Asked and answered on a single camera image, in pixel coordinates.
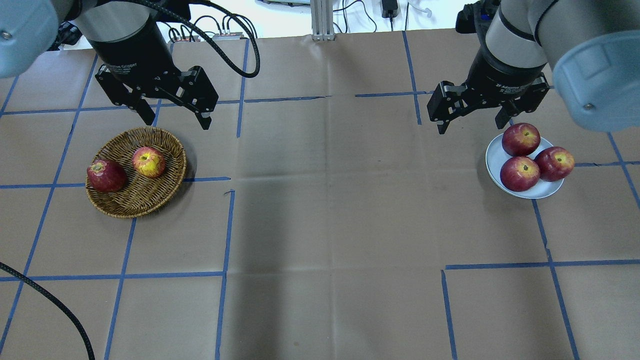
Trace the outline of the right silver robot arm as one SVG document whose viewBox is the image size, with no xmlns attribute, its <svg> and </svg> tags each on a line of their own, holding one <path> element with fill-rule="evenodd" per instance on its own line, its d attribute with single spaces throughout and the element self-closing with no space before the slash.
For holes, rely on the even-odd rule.
<svg viewBox="0 0 640 360">
<path fill-rule="evenodd" d="M 638 127 L 637 0 L 478 0 L 457 14 L 455 30 L 476 34 L 480 48 L 465 82 L 441 81 L 427 103 L 440 134 L 479 109 L 500 108 L 503 129 L 551 88 L 583 129 Z"/>
</svg>

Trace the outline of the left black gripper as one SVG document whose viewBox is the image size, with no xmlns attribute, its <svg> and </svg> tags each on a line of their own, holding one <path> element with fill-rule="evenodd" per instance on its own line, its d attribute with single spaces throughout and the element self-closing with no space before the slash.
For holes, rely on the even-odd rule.
<svg viewBox="0 0 640 360">
<path fill-rule="evenodd" d="M 169 100 L 192 112 L 202 130 L 210 129 L 218 92 L 201 66 L 176 68 L 156 21 L 147 20 L 124 39 L 91 45 L 103 61 L 94 77 L 112 104 L 127 107 L 150 126 L 155 112 L 145 97 Z"/>
</svg>

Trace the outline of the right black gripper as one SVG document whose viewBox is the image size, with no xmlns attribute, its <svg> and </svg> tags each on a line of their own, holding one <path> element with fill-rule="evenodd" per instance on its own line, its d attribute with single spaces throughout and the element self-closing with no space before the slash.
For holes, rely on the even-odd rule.
<svg viewBox="0 0 640 360">
<path fill-rule="evenodd" d="M 464 84 L 439 82 L 427 102 L 427 111 L 429 120 L 443 135 L 458 117 L 478 109 L 502 107 L 494 117 L 497 129 L 502 130 L 513 117 L 536 111 L 549 90 L 542 66 L 514 67 L 480 48 Z"/>
</svg>

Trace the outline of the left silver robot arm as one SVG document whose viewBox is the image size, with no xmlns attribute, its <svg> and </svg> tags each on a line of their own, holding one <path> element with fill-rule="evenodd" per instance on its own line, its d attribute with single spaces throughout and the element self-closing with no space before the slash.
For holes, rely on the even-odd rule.
<svg viewBox="0 0 640 360">
<path fill-rule="evenodd" d="M 190 17 L 189 6 L 177 0 L 3 0 L 1 77 L 27 71 L 55 43 L 60 25 L 71 22 L 102 60 L 94 77 L 112 104 L 151 125 L 147 100 L 168 100 L 208 130 L 218 93 L 201 66 L 175 66 L 158 27 L 164 18 L 188 25 Z"/>
</svg>

